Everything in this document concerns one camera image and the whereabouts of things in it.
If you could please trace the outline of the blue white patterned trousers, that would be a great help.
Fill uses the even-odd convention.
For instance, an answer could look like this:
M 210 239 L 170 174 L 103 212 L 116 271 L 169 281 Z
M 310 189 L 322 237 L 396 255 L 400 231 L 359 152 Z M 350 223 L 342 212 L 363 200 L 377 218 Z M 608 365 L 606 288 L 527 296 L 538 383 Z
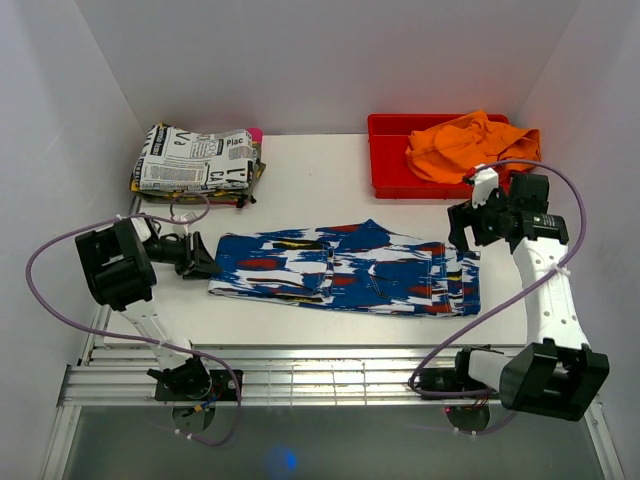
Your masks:
M 481 309 L 480 255 L 391 232 L 373 220 L 218 241 L 212 295 L 317 310 L 472 317 Z

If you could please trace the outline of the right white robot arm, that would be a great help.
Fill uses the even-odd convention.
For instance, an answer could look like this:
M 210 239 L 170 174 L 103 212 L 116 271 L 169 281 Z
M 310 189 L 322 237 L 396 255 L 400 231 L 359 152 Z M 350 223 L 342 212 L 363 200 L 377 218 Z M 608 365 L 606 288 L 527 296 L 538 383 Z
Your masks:
M 455 360 L 451 382 L 464 397 L 492 389 L 502 406 L 568 421 L 580 420 L 606 380 L 609 360 L 591 349 L 577 318 L 569 272 L 565 220 L 549 213 L 549 180 L 515 173 L 499 185 L 492 168 L 468 176 L 470 200 L 449 208 L 450 242 L 468 248 L 505 241 L 522 282 L 527 315 L 524 349 L 512 358 L 489 348 L 466 347 Z

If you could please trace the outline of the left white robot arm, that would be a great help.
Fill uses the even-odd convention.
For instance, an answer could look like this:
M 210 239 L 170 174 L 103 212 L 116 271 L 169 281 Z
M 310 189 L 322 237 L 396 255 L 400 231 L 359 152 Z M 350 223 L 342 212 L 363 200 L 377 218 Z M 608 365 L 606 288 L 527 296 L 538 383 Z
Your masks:
M 127 218 L 75 237 L 89 291 L 119 312 L 153 351 L 158 367 L 148 375 L 180 399 L 210 399 L 214 381 L 191 342 L 171 331 L 154 303 L 155 263 L 171 265 L 184 280 L 208 280 L 221 268 L 201 235 L 164 236 L 148 219 Z

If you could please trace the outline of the orange trousers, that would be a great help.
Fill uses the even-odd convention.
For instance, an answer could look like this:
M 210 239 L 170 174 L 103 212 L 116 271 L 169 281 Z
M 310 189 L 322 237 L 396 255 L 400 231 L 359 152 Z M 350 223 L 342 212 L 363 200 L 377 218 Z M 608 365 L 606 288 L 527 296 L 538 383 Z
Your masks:
M 491 120 L 478 110 L 408 137 L 405 159 L 418 178 L 457 184 L 480 164 L 523 159 L 541 160 L 541 133 Z

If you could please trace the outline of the newspaper print folded trousers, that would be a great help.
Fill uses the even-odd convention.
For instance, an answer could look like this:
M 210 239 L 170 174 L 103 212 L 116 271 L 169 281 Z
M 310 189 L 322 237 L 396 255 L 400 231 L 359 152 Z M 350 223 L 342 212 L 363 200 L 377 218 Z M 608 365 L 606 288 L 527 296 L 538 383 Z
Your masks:
M 146 134 L 131 175 L 138 192 L 243 190 L 258 164 L 250 131 L 196 133 L 163 123 Z

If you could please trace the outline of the red plastic tray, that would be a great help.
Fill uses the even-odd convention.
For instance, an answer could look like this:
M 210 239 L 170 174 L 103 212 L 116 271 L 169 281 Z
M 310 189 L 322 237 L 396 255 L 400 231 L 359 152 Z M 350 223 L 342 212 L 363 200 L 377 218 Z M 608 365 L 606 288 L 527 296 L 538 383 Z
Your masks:
M 412 173 L 405 159 L 411 132 L 463 115 L 466 114 L 371 114 L 368 134 L 375 196 L 379 199 L 468 199 L 471 187 L 464 181 L 446 184 L 422 180 Z M 491 120 L 509 123 L 503 115 L 488 116 Z

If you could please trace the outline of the pink folded garment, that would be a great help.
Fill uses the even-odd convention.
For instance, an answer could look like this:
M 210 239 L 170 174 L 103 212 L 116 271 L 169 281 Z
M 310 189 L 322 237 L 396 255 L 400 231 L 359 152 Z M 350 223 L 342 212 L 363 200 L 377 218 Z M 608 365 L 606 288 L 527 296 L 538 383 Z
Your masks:
M 263 141 L 263 131 L 257 127 L 251 127 L 247 129 L 248 133 L 252 137 L 253 142 L 261 143 Z

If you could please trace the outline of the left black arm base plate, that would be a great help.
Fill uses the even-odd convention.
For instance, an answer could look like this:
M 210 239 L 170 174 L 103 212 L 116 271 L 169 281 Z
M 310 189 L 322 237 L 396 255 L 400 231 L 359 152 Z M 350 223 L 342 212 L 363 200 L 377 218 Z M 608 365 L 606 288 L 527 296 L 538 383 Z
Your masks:
M 153 399 L 161 402 L 206 402 L 212 398 L 217 401 L 236 401 L 237 391 L 242 389 L 244 372 L 234 369 L 237 380 L 234 380 L 225 369 L 210 369 L 211 385 L 206 394 L 201 396 L 173 393 L 167 386 L 157 382 Z

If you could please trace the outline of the aluminium frame rail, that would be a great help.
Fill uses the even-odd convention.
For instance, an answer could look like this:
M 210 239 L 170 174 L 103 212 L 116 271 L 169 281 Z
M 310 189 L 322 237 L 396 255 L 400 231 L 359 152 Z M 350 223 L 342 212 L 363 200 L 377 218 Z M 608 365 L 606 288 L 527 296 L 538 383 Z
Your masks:
M 405 406 L 420 402 L 407 386 L 427 355 L 424 348 L 225 348 L 213 349 L 217 368 L 225 361 L 243 373 L 246 407 Z M 141 346 L 93 349 L 68 367 L 61 406 L 151 406 L 156 367 Z

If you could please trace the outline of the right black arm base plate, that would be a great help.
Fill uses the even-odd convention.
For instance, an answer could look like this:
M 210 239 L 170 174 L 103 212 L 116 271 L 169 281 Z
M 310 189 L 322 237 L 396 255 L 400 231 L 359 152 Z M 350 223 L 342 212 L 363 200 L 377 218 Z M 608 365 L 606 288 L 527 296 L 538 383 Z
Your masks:
M 425 400 L 498 398 L 495 390 L 454 368 L 425 368 L 418 374 L 416 386 Z

